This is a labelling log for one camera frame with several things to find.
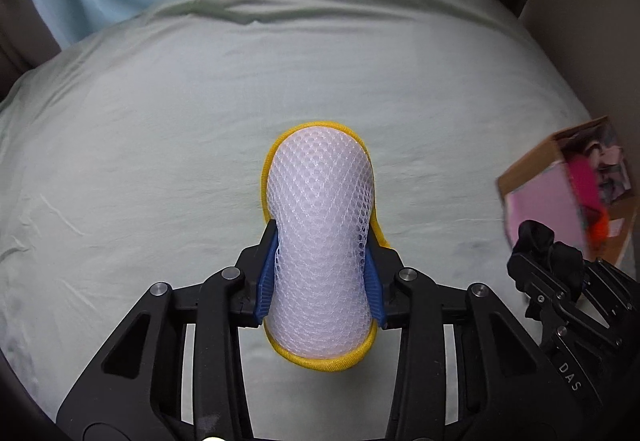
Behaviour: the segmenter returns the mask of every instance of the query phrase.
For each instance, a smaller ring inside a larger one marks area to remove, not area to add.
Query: pink fabric
[[[562,162],[556,162],[520,188],[506,195],[505,228],[511,244],[518,239],[518,227],[528,218],[556,233],[556,241],[588,254],[580,207]]]
[[[598,179],[591,168],[589,159],[581,154],[576,154],[567,161],[567,166],[578,203],[598,212],[598,216],[602,214],[604,208],[598,192]]]

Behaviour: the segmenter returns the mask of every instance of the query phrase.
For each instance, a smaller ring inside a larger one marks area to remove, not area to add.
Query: yellow fabric trim
[[[303,128],[309,128],[310,126],[325,126],[328,128],[334,128],[336,130],[340,130],[344,132],[346,135],[349,135],[356,140],[356,142],[362,147],[364,153],[367,155],[367,159],[369,159],[369,164],[371,164],[371,158],[369,156],[369,151],[364,144],[364,141],[360,138],[358,134],[353,132],[349,127],[344,126],[343,124],[336,123],[333,121],[310,121],[308,123],[303,123],[302,125],[297,125],[293,128],[290,128],[287,132],[282,134],[275,143],[271,146],[269,153],[267,154],[267,158],[264,160],[264,167],[262,167],[262,176],[260,178],[260,201],[262,202],[262,213],[264,214],[264,220],[268,223],[271,219],[271,214],[269,213],[269,209],[267,207],[267,180],[269,178],[269,170],[271,169],[271,163],[273,163],[273,158],[276,155],[276,150],[282,144],[282,142],[289,137],[294,132],[297,132]],[[387,242],[385,235],[382,233],[382,228],[378,223],[378,217],[376,215],[376,192],[375,192],[375,183],[374,183],[374,201],[373,208],[371,209],[371,217],[369,219],[369,224],[371,225],[371,229],[378,240],[380,246],[383,247],[391,247]]]
[[[323,373],[337,373],[338,371],[345,371],[353,367],[353,365],[362,360],[362,358],[364,358],[369,352],[371,345],[373,345],[373,342],[376,339],[376,333],[378,332],[378,323],[375,320],[372,320],[369,334],[358,347],[341,357],[323,360],[319,358],[303,358],[299,355],[290,353],[271,336],[271,333],[267,328],[266,319],[263,325],[264,332],[267,333],[267,338],[269,339],[271,347],[273,347],[281,357],[295,363],[296,365],[300,365],[300,367],[305,367],[305,369],[313,369],[314,371],[321,371]]]

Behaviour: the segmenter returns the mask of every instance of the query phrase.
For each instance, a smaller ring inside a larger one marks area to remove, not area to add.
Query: metal screw
[[[149,288],[149,293],[153,296],[161,296],[166,293],[167,289],[169,289],[169,286],[164,282],[156,282]]]
[[[471,293],[478,297],[487,296],[489,294],[489,288],[484,284],[473,284],[473,286],[471,286]]]
[[[405,267],[401,269],[398,273],[398,277],[406,282],[411,282],[418,278],[418,272],[415,269],[411,269],[410,267]]]
[[[225,280],[233,280],[240,277],[240,270],[237,267],[225,267],[222,270],[222,278]]]

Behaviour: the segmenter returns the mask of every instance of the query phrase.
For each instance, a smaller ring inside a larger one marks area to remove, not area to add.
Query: mesh laundry bag
[[[267,156],[262,203],[278,226],[271,344],[312,369],[354,365],[377,327],[363,278],[369,223],[380,231],[364,144],[331,122],[291,129]]]

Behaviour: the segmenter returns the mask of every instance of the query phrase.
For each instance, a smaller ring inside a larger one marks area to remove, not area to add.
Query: bed
[[[495,179],[588,117],[496,0],[155,5],[28,72],[0,104],[0,347],[54,417],[145,289],[200,283],[257,243],[264,156],[318,119],[365,141],[404,264],[444,285],[488,284],[535,338],[505,269]],[[255,435],[382,437],[398,345],[381,333],[356,367],[323,374],[243,330]],[[454,421],[453,376],[447,387]]]

